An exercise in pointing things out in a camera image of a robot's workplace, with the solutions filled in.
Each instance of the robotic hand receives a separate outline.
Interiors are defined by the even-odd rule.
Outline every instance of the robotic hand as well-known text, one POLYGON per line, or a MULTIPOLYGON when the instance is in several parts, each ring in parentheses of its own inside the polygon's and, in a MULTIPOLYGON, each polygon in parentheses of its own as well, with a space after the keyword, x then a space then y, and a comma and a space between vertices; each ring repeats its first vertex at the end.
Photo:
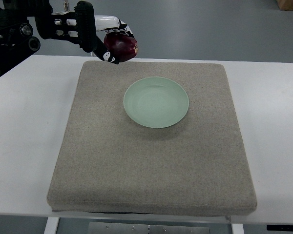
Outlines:
POLYGON ((40 41, 33 36, 27 17, 35 17, 37 31, 43 39, 67 40, 79 44, 85 52, 93 52, 103 61, 119 61, 97 37, 97 31, 120 32, 134 38, 130 28, 114 16, 95 16, 93 6, 80 1, 69 11, 53 14, 49 0, 3 0, 0 8, 0 76, 40 49, 40 41))

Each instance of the apple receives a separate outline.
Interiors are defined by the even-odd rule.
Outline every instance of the apple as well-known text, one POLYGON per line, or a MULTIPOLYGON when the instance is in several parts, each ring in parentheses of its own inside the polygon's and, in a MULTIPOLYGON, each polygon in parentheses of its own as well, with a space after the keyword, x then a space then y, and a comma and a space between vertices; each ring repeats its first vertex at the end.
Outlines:
POLYGON ((138 53, 137 40, 123 33, 106 34, 104 45, 119 62, 128 61, 138 53))

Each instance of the white table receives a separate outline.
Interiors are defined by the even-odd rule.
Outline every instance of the white table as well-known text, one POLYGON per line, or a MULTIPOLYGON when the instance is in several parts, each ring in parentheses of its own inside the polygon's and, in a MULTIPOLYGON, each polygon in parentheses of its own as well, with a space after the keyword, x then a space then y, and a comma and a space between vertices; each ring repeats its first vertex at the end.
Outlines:
POLYGON ((93 57, 32 56, 0 78, 0 214, 293 224, 293 64, 224 65, 258 200, 249 216, 52 212, 46 196, 82 65, 93 57))

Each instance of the light green plate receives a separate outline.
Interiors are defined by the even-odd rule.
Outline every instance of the light green plate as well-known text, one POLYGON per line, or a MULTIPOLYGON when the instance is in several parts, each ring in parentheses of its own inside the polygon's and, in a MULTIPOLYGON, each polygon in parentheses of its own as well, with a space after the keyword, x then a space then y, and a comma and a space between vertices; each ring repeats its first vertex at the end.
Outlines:
POLYGON ((124 95, 124 108, 132 120, 149 128, 166 128, 186 115, 189 98, 175 81, 147 77, 133 83, 124 95))

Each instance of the floor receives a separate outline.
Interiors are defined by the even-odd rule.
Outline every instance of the floor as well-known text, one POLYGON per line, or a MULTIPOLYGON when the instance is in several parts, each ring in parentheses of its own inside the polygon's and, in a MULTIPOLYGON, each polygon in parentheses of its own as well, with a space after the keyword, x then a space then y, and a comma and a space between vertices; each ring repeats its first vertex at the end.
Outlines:
MULTIPOLYGON (((77 2, 69 1, 71 10, 77 2)), ((293 63, 293 12, 280 11, 276 0, 89 2, 96 15, 117 16, 130 26, 138 41, 139 58, 293 63)), ((63 1, 50 3, 54 12, 63 10, 63 1)), ((34 19, 29 20, 40 38, 34 19)), ((103 39, 104 33, 98 36, 103 39)), ((40 41, 38 55, 90 55, 67 41, 40 41)), ((0 215, 0 234, 42 234, 46 221, 46 217, 0 215)), ((57 234, 87 233, 89 222, 60 219, 57 234)), ((215 233, 231 233, 228 225, 209 226, 215 233)), ((266 231, 265 225, 244 225, 244 230, 246 234, 275 233, 266 231)))

